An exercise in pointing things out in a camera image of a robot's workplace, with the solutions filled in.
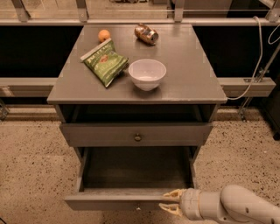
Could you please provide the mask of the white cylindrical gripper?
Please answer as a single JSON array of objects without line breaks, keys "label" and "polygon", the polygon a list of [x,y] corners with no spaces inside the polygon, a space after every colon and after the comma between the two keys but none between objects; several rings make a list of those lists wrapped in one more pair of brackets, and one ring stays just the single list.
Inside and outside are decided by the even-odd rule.
[{"label": "white cylindrical gripper", "polygon": [[163,199],[179,202],[179,204],[160,203],[159,207],[164,211],[180,217],[184,215],[191,221],[200,221],[202,219],[200,215],[200,190],[193,188],[176,189],[165,193]]}]

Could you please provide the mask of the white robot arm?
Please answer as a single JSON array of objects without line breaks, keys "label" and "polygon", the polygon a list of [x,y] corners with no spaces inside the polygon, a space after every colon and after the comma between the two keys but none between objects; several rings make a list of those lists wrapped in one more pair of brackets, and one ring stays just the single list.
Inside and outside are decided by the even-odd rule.
[{"label": "white robot arm", "polygon": [[239,185],[227,185],[219,192],[177,189],[163,195],[159,207],[190,221],[218,224],[280,224],[280,208]]}]

